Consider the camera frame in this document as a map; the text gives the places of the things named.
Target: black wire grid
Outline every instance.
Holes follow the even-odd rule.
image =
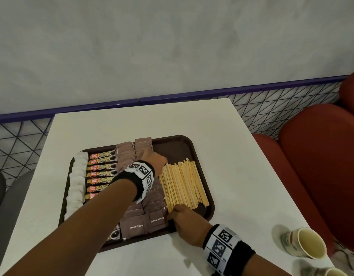
[[[302,109],[338,99],[340,82],[276,89],[209,99],[229,98],[251,133],[278,138],[283,124]],[[36,167],[52,118],[0,124],[0,169],[9,187]]]

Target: purple trim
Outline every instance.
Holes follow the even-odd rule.
[[[196,91],[196,92],[188,92],[188,93],[180,93],[180,94],[153,96],[153,97],[146,97],[140,99],[121,100],[115,102],[84,104],[82,106],[69,106],[69,107],[59,107],[59,108],[51,108],[51,109],[36,110],[36,111],[0,114],[0,124],[51,118],[57,113],[117,108],[117,107],[129,107],[129,106],[145,106],[148,104],[181,102],[186,100],[205,99],[205,98],[211,98],[217,96],[229,96],[233,94],[243,94],[243,93],[251,93],[251,92],[258,92],[258,91],[301,87],[301,86],[308,86],[308,85],[335,83],[335,82],[341,82],[345,80],[347,77],[348,75],[331,76],[331,77],[324,77],[324,78],[313,78],[313,79],[295,80],[295,81],[269,83],[269,84],[261,84],[261,85],[251,85],[251,86],[204,90],[204,91]]]
[[[288,81],[288,82],[268,83],[268,84],[261,84],[261,85],[222,88],[222,89],[215,89],[215,90],[204,90],[204,91],[140,98],[139,101],[142,106],[148,104],[181,102],[186,100],[206,99],[206,98],[212,98],[218,96],[229,96],[234,94],[244,94],[244,93],[252,93],[252,92],[283,89],[283,88],[294,88],[294,87],[301,87],[301,86],[308,86],[308,85],[335,83],[335,82],[341,82],[345,80],[347,77],[348,75],[341,75],[341,76],[331,76],[325,78],[313,78],[313,79],[295,80],[295,81]]]
[[[81,106],[68,106],[68,107],[58,107],[58,108],[35,110],[35,111],[0,114],[0,124],[51,118],[57,113],[87,111],[87,110],[107,109],[107,108],[117,108],[117,107],[129,107],[129,106],[137,106],[138,104],[139,104],[138,99],[129,99],[129,100],[121,100],[115,102],[84,104]]]

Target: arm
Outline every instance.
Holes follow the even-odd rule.
[[[167,162],[150,151],[145,151],[142,159],[154,167],[155,176]],[[5,276],[85,275],[136,194],[132,181],[115,181],[30,250]]]
[[[202,218],[199,214],[190,210],[185,205],[175,205],[173,211],[169,214],[168,219],[173,219],[175,221],[175,226],[178,231],[179,236],[185,240],[188,244],[205,247],[207,243],[206,239],[211,236],[212,225]],[[235,271],[235,264],[238,263],[236,260],[232,261],[233,267],[230,263],[227,263],[226,268],[230,266],[231,271]],[[237,267],[236,273],[233,275],[239,275],[240,271]],[[278,266],[272,264],[266,259],[262,258],[257,254],[253,254],[246,265],[244,266],[242,276],[290,276],[287,272],[280,269]]]

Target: wall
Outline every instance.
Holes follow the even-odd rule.
[[[0,0],[0,114],[354,71],[354,0]]]

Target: hand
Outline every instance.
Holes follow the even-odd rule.
[[[184,241],[201,248],[208,231],[212,228],[207,220],[184,204],[176,204],[167,219],[175,221],[177,232]]]
[[[145,149],[144,153],[141,158],[143,161],[148,162],[154,168],[155,175],[154,178],[161,174],[161,170],[163,169],[164,165],[168,162],[167,158],[164,156],[159,155],[156,152],[153,152],[150,149]]]

